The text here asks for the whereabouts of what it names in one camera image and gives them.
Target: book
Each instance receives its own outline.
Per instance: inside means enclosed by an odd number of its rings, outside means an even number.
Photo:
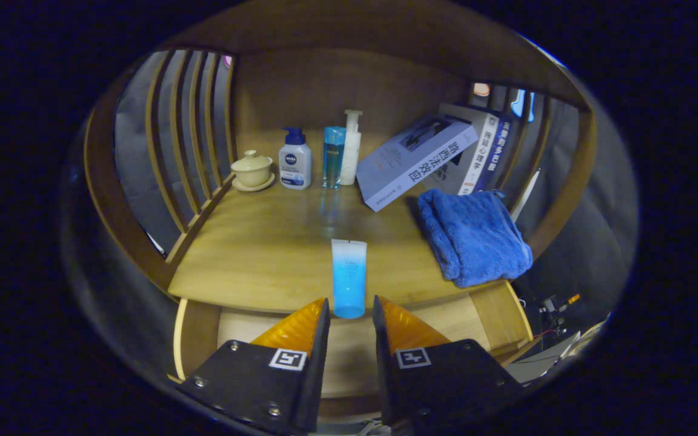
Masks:
[[[510,117],[486,108],[448,103],[441,103],[438,115],[470,122],[477,139],[428,176],[425,185],[457,196],[485,190],[510,135]]]
[[[363,201],[379,212],[477,139],[476,129],[462,119],[418,119],[357,164]]]

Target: blue towel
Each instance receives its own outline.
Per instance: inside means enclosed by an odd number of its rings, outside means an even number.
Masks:
[[[465,288],[495,279],[515,279],[532,266],[532,250],[496,193],[449,196],[429,190],[419,196],[427,240],[444,278]]]

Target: blue gel tube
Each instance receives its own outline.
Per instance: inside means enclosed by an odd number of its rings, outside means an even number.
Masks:
[[[333,314],[359,318],[365,314],[365,255],[368,244],[333,239]]]

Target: saucer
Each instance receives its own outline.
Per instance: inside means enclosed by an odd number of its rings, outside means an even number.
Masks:
[[[245,191],[245,193],[253,193],[254,191],[265,190],[266,188],[268,188],[268,186],[271,185],[271,183],[274,182],[275,179],[276,179],[276,176],[272,172],[271,177],[269,177],[268,180],[264,184],[249,187],[249,186],[243,185],[241,182],[239,182],[239,179],[236,179],[234,177],[233,178],[233,188],[236,188],[239,191]]]

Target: gaiwan tea cup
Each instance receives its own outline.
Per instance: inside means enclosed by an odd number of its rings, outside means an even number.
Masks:
[[[254,188],[268,181],[273,163],[274,160],[270,157],[258,156],[257,151],[247,150],[244,151],[243,158],[230,165],[230,169],[236,173],[236,178],[242,185]]]

